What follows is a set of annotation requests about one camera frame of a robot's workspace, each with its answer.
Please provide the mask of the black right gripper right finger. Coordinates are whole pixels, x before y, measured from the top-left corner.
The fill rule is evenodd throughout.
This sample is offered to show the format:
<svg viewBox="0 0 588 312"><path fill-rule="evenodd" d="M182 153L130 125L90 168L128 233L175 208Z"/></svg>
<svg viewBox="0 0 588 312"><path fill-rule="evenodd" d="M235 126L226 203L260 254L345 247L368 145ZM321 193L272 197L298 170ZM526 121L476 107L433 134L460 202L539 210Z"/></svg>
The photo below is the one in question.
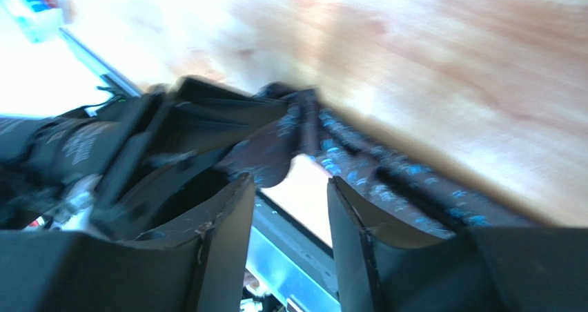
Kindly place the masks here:
<svg viewBox="0 0 588 312"><path fill-rule="evenodd" d="M587 230L469 227L442 240L328 188L343 311L586 311Z"/></svg>

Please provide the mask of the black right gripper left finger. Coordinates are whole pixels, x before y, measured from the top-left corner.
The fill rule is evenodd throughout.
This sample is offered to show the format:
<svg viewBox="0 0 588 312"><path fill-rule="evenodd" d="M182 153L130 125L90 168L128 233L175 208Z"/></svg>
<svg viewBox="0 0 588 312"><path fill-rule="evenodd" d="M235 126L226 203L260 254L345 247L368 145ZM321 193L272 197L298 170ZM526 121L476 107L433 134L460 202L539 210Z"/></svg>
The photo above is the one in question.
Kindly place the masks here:
<svg viewBox="0 0 588 312"><path fill-rule="evenodd" d="M133 241L1 232L2 311L238 311L255 184L216 195Z"/></svg>

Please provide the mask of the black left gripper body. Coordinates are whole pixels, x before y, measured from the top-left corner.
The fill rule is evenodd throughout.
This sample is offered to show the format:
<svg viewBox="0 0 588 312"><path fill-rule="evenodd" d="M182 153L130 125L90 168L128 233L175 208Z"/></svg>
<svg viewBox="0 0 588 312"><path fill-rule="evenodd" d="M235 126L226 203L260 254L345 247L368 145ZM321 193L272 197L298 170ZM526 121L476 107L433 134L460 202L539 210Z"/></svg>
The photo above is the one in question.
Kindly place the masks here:
<svg viewBox="0 0 588 312"><path fill-rule="evenodd" d="M150 96L114 101L89 117L1 117L1 228L21 229L87 176L103 175L152 115Z"/></svg>

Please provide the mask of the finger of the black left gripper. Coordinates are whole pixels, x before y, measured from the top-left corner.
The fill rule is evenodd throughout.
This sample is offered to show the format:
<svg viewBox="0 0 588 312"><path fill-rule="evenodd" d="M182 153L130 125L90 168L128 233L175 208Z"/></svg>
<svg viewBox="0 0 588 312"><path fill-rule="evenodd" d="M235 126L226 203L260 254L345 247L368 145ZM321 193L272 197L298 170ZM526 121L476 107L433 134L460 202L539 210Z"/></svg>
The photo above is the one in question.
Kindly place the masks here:
<svg viewBox="0 0 588 312"><path fill-rule="evenodd" d="M238 143L283 118L284 101L247 97L187 77L170 93L130 99L104 137L115 146L96 190L90 223L109 238L135 238L212 197L216 171Z"/></svg>

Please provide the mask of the dark floral necktie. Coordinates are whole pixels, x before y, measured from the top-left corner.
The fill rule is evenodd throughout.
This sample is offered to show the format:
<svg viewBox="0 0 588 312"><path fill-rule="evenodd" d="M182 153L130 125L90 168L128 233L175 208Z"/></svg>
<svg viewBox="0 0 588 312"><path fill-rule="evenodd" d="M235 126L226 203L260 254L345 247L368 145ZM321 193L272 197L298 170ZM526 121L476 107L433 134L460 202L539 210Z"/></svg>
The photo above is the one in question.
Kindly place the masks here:
<svg viewBox="0 0 588 312"><path fill-rule="evenodd" d="M259 98L287 103L283 118L238 143L218 164L230 178L253 175L260 188L282 182L298 155L341 177L368 202L440 238L468 226L530 227L533 221L384 146L321 105L314 90L265 86Z"/></svg>

